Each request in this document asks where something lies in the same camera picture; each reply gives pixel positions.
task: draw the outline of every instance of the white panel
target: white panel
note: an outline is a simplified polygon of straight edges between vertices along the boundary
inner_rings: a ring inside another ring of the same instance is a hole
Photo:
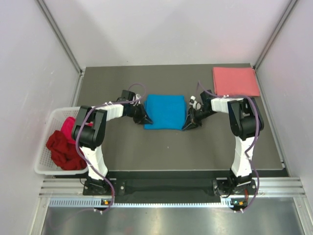
[[[78,74],[34,0],[0,1],[0,228],[26,234],[42,177],[35,154],[48,114],[68,106]]]
[[[313,1],[299,1],[258,73],[286,161],[313,207]]]
[[[288,0],[46,0],[81,67],[254,63]]]

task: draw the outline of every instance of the metal corner post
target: metal corner post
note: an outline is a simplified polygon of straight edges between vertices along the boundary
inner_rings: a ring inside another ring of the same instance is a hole
[[[253,68],[257,71],[299,0],[290,0]]]
[[[74,65],[75,69],[77,70],[78,73],[82,73],[82,69],[80,68],[76,58],[74,57],[71,49],[69,48],[63,34],[61,33],[58,25],[56,24],[52,14],[50,13],[46,3],[44,0],[35,0],[38,4],[38,6],[40,7],[40,9],[42,10],[45,18],[47,19],[48,23],[50,24],[53,32],[55,33],[55,36],[57,37],[57,39],[59,40],[59,42],[61,43],[65,53],[67,54],[67,56],[69,57],[70,61],[72,62],[72,64]]]

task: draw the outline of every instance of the plastic basket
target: plastic basket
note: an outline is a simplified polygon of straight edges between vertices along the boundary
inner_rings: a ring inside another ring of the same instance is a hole
[[[60,130],[67,117],[77,117],[80,107],[61,108],[54,110],[45,127],[45,132],[40,143],[40,149],[35,163],[35,172],[44,175],[76,175],[88,171],[88,167],[81,170],[62,170],[51,160],[51,152],[45,144],[55,130]]]

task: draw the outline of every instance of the reflective metal surface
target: reflective metal surface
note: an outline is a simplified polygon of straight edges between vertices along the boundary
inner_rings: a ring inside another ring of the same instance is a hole
[[[49,208],[59,226],[81,208]],[[57,230],[46,218],[43,235],[303,235],[292,198],[260,198],[244,214],[215,208],[113,208],[77,214]]]

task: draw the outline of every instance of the blue cloth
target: blue cloth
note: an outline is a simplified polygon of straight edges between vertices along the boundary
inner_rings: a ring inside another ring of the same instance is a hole
[[[145,124],[146,130],[181,130],[186,118],[186,104],[183,95],[150,94],[145,109],[153,124]]]

